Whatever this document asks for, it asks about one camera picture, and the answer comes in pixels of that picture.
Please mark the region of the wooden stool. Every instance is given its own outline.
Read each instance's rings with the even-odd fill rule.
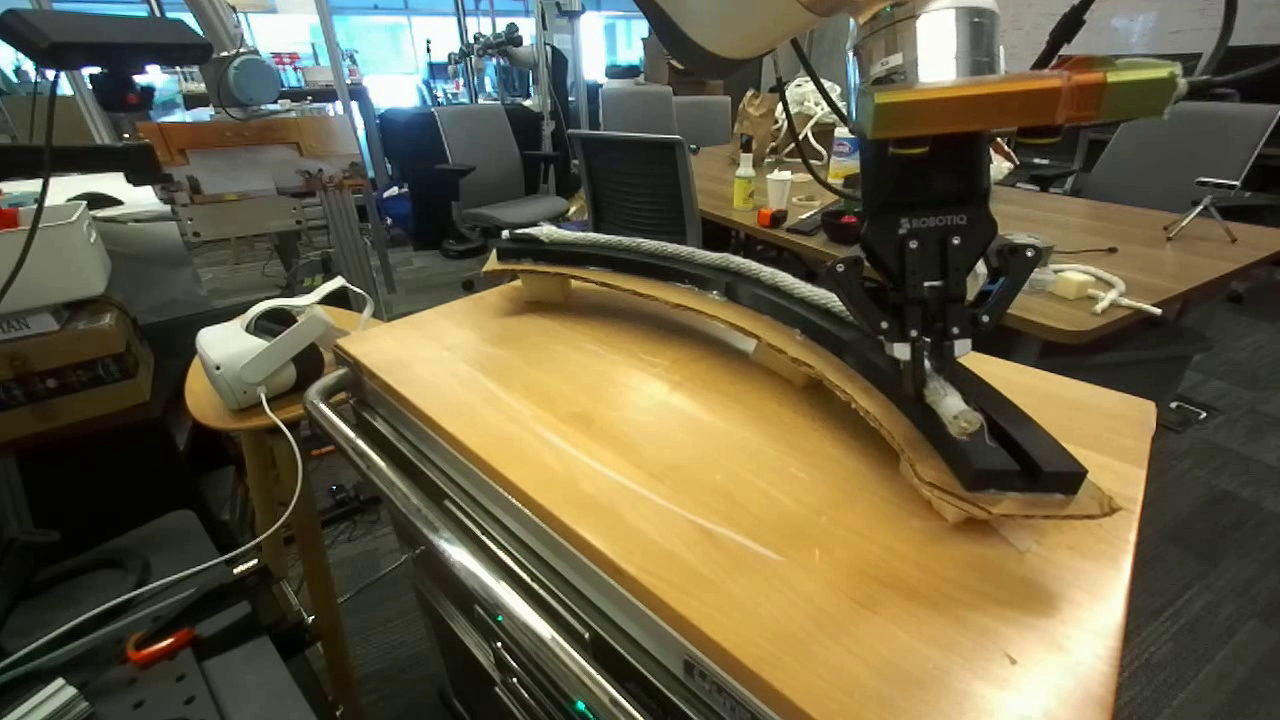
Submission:
[[[325,306],[325,310],[341,329],[355,329],[359,322],[355,310],[341,310],[341,306]],[[241,460],[244,460],[244,489],[247,489],[256,530],[275,523],[275,514],[286,513],[286,504],[294,494],[294,473],[295,466],[294,466],[294,447],[279,434],[279,426],[272,425],[272,417],[261,410],[261,406],[234,410],[218,394],[218,386],[204,374],[202,360],[190,364],[184,405],[190,405],[196,425],[238,438]],[[303,391],[272,394],[272,410],[286,425],[303,421],[309,417]],[[348,653],[346,620],[341,620],[335,592],[333,592],[333,568],[328,568],[328,554],[325,554],[319,514],[316,514],[316,504],[311,504],[309,492],[299,494],[299,504],[295,504],[294,519],[286,523],[286,530],[275,530],[261,548],[263,563],[275,576],[286,576],[286,534],[294,534],[294,544],[299,552],[303,583],[309,583],[309,596],[311,596],[316,639],[325,648],[328,700],[346,716],[359,716],[355,713],[355,684],[353,684],[353,653]]]

